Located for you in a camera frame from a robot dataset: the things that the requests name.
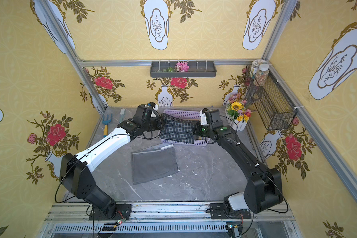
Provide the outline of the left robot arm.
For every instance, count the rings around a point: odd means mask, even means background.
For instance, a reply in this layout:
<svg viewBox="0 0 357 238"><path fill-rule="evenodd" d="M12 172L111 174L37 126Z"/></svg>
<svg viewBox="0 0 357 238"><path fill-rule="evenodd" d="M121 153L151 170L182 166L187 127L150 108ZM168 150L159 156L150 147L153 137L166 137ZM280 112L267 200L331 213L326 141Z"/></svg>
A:
<svg viewBox="0 0 357 238"><path fill-rule="evenodd" d="M102 216L114 220L125 214L116 202L97 184L92 172L110 155L136 138L144 139L145 132L161 131L164 123L153 102L137 107L133 118L124 120L99 142L75 155L65 154L61 159L59 186L67 189L74 198L93 207L93 219Z"/></svg>

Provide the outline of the black grid pillowcase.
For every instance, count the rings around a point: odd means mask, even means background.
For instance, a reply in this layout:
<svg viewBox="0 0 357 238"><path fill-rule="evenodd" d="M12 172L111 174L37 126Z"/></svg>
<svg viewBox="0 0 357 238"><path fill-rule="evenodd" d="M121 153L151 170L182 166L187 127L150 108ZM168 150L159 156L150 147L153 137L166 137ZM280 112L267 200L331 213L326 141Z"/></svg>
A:
<svg viewBox="0 0 357 238"><path fill-rule="evenodd" d="M163 113L164 128L159 136L160 139L187 144L194 144L199 136L193 134L193 129L198 121L184 120Z"/></svg>

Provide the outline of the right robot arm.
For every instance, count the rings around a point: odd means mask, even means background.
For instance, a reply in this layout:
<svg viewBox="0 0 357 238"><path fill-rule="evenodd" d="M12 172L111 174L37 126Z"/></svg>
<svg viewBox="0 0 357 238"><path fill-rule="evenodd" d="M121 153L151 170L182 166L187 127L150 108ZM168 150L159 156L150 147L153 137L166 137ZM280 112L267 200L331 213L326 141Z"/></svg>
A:
<svg viewBox="0 0 357 238"><path fill-rule="evenodd" d="M210 138L222 147L242 170L247 185L243 192L244 201L251 212L258 214L287 200L283 195L282 179L276 168L261 163L242 143L237 132L221 120L219 110L203 109L201 121L196 123L193 134Z"/></svg>

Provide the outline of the purple plastic basket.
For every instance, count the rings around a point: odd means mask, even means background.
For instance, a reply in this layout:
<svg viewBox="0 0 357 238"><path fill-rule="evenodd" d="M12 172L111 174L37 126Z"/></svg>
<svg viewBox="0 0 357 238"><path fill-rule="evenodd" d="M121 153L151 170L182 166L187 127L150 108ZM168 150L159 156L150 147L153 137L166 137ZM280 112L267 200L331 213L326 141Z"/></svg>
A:
<svg viewBox="0 0 357 238"><path fill-rule="evenodd" d="M165 109L163 114L165 123L160 140L173 144L206 146L204 137L194 135L194 127L200 122L200 113L197 111Z"/></svg>

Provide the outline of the light grey pillowcase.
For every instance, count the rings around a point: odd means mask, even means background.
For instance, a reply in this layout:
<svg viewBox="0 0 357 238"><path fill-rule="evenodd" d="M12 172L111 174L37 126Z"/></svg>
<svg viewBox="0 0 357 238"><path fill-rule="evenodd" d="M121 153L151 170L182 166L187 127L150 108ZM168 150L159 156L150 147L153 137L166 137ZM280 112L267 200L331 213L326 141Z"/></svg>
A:
<svg viewBox="0 0 357 238"><path fill-rule="evenodd" d="M161 143L131 154L134 185L161 179L179 172L173 144Z"/></svg>

